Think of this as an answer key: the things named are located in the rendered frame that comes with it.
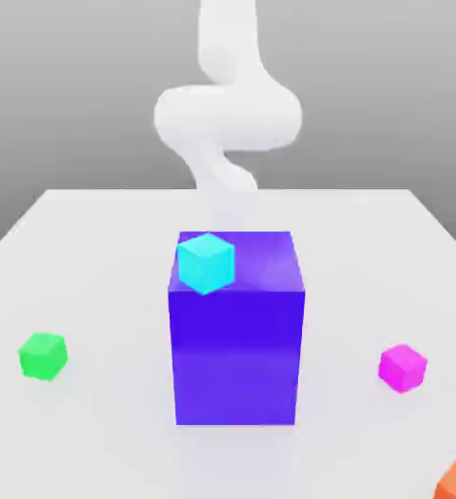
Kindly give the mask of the small cyan cube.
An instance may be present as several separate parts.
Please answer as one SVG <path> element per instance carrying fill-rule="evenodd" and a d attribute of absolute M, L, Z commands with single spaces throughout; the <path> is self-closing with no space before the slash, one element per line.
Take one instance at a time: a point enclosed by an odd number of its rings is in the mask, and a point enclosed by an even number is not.
<path fill-rule="evenodd" d="M 201 295 L 235 281 L 235 246 L 206 233 L 177 246 L 179 280 Z"/>

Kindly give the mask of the small magenta cube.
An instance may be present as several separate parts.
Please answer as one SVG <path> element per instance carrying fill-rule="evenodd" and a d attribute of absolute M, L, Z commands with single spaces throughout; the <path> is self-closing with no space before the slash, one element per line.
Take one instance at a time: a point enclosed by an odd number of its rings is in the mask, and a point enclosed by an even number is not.
<path fill-rule="evenodd" d="M 378 367 L 378 376 L 398 393 L 406 393 L 420 386 L 425 377 L 428 360 L 407 344 L 385 350 Z"/>

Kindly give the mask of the small green cube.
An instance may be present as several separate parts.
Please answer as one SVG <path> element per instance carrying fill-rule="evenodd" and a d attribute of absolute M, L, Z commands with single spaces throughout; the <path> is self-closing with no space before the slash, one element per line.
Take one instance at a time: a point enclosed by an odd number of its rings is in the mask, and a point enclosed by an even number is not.
<path fill-rule="evenodd" d="M 34 332 L 18 350 L 22 374 L 52 381 L 68 360 L 65 339 L 50 332 Z"/>

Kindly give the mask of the large purple box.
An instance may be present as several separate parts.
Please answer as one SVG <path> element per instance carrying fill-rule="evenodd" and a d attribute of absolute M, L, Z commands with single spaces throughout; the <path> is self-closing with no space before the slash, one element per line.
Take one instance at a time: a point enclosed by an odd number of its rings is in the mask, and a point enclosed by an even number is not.
<path fill-rule="evenodd" d="M 168 302 L 179 425 L 295 421 L 305 286 L 287 231 L 220 232 L 235 280 L 201 295 L 171 271 Z"/>

